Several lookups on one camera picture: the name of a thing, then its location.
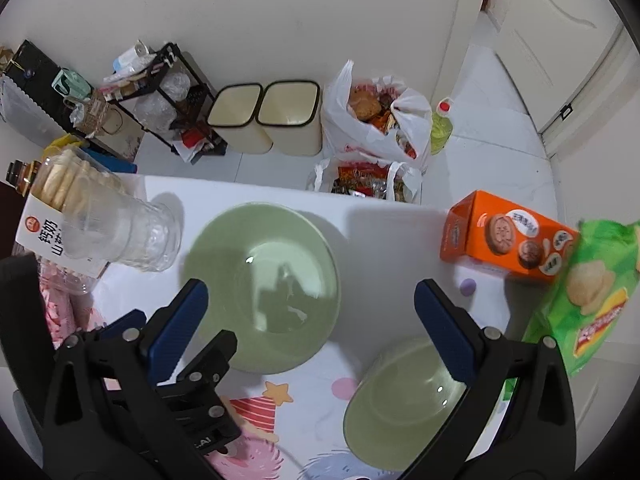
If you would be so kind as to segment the yellow plastic bag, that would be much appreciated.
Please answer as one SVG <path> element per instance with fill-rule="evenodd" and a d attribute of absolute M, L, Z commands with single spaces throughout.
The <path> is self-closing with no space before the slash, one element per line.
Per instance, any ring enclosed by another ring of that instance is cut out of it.
<path fill-rule="evenodd" d="M 40 160 L 44 162 L 48 157 L 60 154 L 66 148 L 84 148 L 88 143 L 71 133 L 65 133 L 51 142 L 42 152 Z"/>

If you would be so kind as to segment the white snack shopping bag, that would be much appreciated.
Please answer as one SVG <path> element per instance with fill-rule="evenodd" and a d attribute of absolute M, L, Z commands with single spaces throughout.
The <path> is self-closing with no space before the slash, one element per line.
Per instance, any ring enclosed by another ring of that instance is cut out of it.
<path fill-rule="evenodd" d="M 431 157 L 432 108 L 393 76 L 356 79 L 349 60 L 324 88 L 320 120 L 331 154 L 358 152 L 423 172 Z"/>

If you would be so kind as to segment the white door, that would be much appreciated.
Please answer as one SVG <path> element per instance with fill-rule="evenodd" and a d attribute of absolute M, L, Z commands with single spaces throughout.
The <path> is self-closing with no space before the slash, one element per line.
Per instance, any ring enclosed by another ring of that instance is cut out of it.
<path fill-rule="evenodd" d="M 591 78 L 622 23 L 608 0 L 489 0 L 494 50 L 542 133 Z"/>

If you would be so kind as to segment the clear glass cup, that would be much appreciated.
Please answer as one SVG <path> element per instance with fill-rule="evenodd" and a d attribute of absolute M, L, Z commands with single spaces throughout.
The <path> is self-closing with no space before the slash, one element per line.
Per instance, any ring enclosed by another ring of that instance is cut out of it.
<path fill-rule="evenodd" d="M 163 272 L 178 256 L 181 224 L 163 204 L 85 186 L 74 192 L 62 215 L 64 252 L 70 258 Z"/>

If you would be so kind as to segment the cream trash bin left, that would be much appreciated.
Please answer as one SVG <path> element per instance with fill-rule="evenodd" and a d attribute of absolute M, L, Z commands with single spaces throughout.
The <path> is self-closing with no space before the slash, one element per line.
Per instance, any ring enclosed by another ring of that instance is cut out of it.
<path fill-rule="evenodd" d="M 207 125 L 232 151 L 262 155 L 273 143 L 265 129 L 257 122 L 264 88 L 257 82 L 232 84 L 222 88 L 214 99 L 207 117 Z"/>

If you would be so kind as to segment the green ceramic bowl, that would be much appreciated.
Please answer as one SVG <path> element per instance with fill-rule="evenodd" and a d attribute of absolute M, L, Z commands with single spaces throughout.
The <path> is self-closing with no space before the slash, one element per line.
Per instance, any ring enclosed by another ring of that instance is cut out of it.
<path fill-rule="evenodd" d="M 184 256 L 181 277 L 208 289 L 196 340 L 235 333 L 235 370 L 271 375 L 311 359 L 341 310 L 340 274 L 321 231 L 299 212 L 267 203 L 232 207 Z"/>
<path fill-rule="evenodd" d="M 430 444 L 465 393 L 427 336 L 381 353 L 343 420 L 347 446 L 374 468 L 404 471 Z"/>

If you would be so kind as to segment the orange Ovaltine biscuit box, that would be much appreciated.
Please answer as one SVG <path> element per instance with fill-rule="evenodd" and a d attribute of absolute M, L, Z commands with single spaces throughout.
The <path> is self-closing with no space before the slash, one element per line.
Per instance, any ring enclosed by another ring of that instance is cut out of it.
<path fill-rule="evenodd" d="M 578 232 L 524 206 L 477 190 L 447 214 L 439 257 L 477 264 L 510 278 L 550 283 L 577 243 Z"/>

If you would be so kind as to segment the green oil bottle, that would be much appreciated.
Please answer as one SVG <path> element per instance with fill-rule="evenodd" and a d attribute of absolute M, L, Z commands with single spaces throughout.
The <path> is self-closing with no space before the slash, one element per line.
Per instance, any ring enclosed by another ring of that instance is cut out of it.
<path fill-rule="evenodd" d="M 450 119 L 452 102 L 449 98 L 442 99 L 432 111 L 431 154 L 440 153 L 448 142 L 454 125 Z"/>

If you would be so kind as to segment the yam biscuit plastic box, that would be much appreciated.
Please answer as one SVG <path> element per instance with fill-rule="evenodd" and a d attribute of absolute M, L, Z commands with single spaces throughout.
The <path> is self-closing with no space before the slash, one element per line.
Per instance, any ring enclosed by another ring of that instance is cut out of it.
<path fill-rule="evenodd" d="M 43 159 L 29 182 L 15 237 L 17 245 L 35 255 L 45 281 L 74 294 L 92 289 L 106 268 L 101 260 L 70 258 L 64 249 L 64 212 L 82 204 L 77 185 L 85 182 L 129 192 L 117 174 L 79 148 L 59 148 Z"/>

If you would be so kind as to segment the green Lays chips bag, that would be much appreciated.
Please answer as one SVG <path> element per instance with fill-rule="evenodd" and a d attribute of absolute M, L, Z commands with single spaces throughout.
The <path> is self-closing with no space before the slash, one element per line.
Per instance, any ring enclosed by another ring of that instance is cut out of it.
<path fill-rule="evenodd" d="M 573 377 L 612 333 L 638 283 L 639 223 L 584 221 L 522 341 L 554 338 Z"/>

